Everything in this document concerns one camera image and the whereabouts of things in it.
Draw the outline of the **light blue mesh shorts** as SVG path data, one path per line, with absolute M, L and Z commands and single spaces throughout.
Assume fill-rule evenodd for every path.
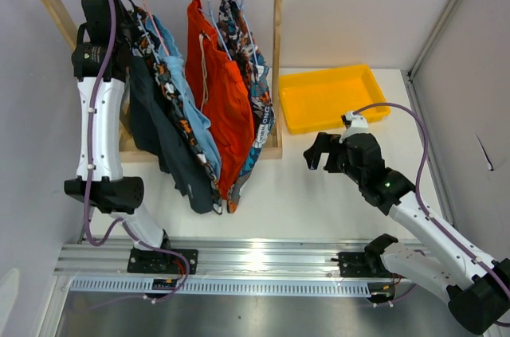
M 165 57 L 165 63 L 171 74 L 171 82 L 182 97 L 184 116 L 202 149 L 204 159 L 210 164 L 214 177 L 219 180 L 222 170 L 222 158 L 210 132 L 210 120 L 198 109 L 195 103 L 194 95 L 186 80 L 184 60 L 175 44 L 172 33 L 164 27 L 155 15 L 153 16 L 169 51 L 169 55 Z

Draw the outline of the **dark navy shorts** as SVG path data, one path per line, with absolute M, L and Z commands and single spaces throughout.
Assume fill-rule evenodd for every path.
M 166 114 L 166 104 L 142 57 L 129 66 L 129 121 L 135 145 L 155 155 L 162 172 L 170 174 L 175 188 L 187 196 L 198 214 L 213 210 L 211 181 Z

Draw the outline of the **teal orange patterned shorts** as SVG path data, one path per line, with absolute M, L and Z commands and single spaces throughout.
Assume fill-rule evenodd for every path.
M 276 122 L 267 81 L 269 67 L 245 19 L 242 1 L 221 0 L 217 25 L 228 54 L 236 62 L 253 113 L 254 141 L 236 182 L 229 190 L 227 210 L 232 214 L 241 200 L 241 189 L 250 178 Z

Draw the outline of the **bright orange shorts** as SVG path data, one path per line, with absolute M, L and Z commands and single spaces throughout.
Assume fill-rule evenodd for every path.
M 186 79 L 222 161 L 218 187 L 224 200 L 241 172 L 254 141 L 248 92 L 235 61 L 218 44 L 218 32 L 202 12 L 202 1 L 187 7 Z

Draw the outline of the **orange grey camo shorts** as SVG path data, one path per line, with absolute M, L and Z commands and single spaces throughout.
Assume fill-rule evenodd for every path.
M 140 44 L 141 50 L 143 51 L 142 58 L 145 60 L 149 72 L 157 84 L 156 91 L 162 94 L 165 101 L 167 117 L 179 131 L 186 145 L 190 148 L 192 154 L 197 158 L 199 164 L 205 169 L 207 176 L 210 178 L 214 204 L 211 212 L 220 214 L 222 211 L 222 199 L 219 193 L 218 180 L 214 177 L 210 164 L 204 159 L 202 149 L 198 145 L 198 141 L 196 140 L 190 124 L 184 116 L 183 104 L 181 101 L 182 97 L 175 90 L 171 82 L 171 74 L 166 63 L 164 62 L 163 65 L 157 65 L 152 54 L 147 51 L 146 44 L 145 40 Z

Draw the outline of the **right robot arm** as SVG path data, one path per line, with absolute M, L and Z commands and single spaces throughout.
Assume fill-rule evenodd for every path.
M 322 155 L 328 157 L 327 172 L 345 174 L 368 204 L 406 228 L 431 254 L 426 257 L 383 234 L 366 247 L 370 252 L 363 264 L 371 275 L 389 271 L 412 280 L 444 301 L 455 320 L 474 335 L 500 324 L 509 310 L 507 258 L 497 260 L 434 215 L 418 200 L 417 187 L 386 166 L 372 134 L 344 138 L 321 132 L 304 152 L 308 169 L 315 170 Z

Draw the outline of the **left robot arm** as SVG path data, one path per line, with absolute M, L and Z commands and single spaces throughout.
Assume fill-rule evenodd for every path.
M 131 40 L 138 33 L 119 0 L 81 0 L 85 23 L 78 30 L 72 54 L 81 108 L 80 158 L 75 178 L 65 181 L 65 193 L 84 206 L 88 241 L 101 246 L 90 229 L 91 211 L 107 214 L 121 225 L 145 264 L 166 272 L 173 254 L 163 247 L 165 232 L 143 205 L 140 177 L 124 176 L 120 160 L 120 113 L 132 59 Z

